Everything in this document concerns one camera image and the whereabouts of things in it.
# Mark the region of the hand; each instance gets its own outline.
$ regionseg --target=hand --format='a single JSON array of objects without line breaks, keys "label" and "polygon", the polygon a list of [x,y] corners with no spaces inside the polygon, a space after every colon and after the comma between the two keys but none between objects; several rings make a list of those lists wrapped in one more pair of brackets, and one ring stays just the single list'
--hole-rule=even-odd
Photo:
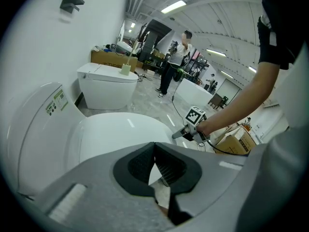
[{"label": "hand", "polygon": [[213,129],[212,122],[210,120],[204,120],[197,125],[197,131],[201,131],[205,136],[208,136],[215,130]]}]

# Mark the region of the toilet brush holder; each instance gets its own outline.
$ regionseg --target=toilet brush holder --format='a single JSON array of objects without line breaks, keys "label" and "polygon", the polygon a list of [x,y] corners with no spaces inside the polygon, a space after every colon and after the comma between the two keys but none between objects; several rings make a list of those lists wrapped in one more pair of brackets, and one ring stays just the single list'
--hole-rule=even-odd
[{"label": "toilet brush holder", "polygon": [[130,70],[131,70],[131,65],[128,64],[123,64],[120,74],[122,75],[129,75],[130,74]]}]

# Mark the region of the white shirt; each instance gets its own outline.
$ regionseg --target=white shirt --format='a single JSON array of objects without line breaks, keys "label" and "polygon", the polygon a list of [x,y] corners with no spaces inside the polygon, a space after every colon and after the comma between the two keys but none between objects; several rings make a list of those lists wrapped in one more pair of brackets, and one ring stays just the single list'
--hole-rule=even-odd
[{"label": "white shirt", "polygon": [[177,52],[174,53],[170,58],[169,58],[169,63],[179,65],[181,66],[183,57],[187,56],[189,52],[192,50],[192,45],[188,44],[188,49],[185,49],[184,45],[180,43],[177,46]]},{"label": "white shirt", "polygon": [[213,81],[215,81],[215,79],[214,79],[214,77],[211,77],[209,79],[209,81],[206,81],[206,84],[208,84],[210,86]]},{"label": "white shirt", "polygon": [[198,71],[200,71],[199,68],[194,69],[194,70],[193,70],[193,75],[192,75],[192,76],[196,76]]}]

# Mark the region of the black t-shirt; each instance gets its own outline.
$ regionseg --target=black t-shirt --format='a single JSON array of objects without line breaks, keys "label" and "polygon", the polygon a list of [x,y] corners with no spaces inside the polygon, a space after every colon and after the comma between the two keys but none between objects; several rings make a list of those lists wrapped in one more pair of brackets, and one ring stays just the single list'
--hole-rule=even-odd
[{"label": "black t-shirt", "polygon": [[264,13],[258,22],[260,39],[259,62],[281,65],[297,58],[304,41],[308,40],[306,0],[262,0]]}]

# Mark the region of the black pants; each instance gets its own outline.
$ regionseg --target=black pants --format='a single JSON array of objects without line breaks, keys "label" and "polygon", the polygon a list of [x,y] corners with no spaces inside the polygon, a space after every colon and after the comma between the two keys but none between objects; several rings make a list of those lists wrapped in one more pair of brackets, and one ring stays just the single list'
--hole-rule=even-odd
[{"label": "black pants", "polygon": [[174,73],[176,72],[176,70],[179,68],[178,65],[175,65],[175,64],[170,64],[170,63],[167,63],[164,70],[163,70],[163,73],[161,75],[161,86],[160,86],[160,89],[161,89],[161,92],[162,94],[166,95],[167,92],[168,92],[168,88],[169,88],[169,84],[173,78],[173,75]]}]

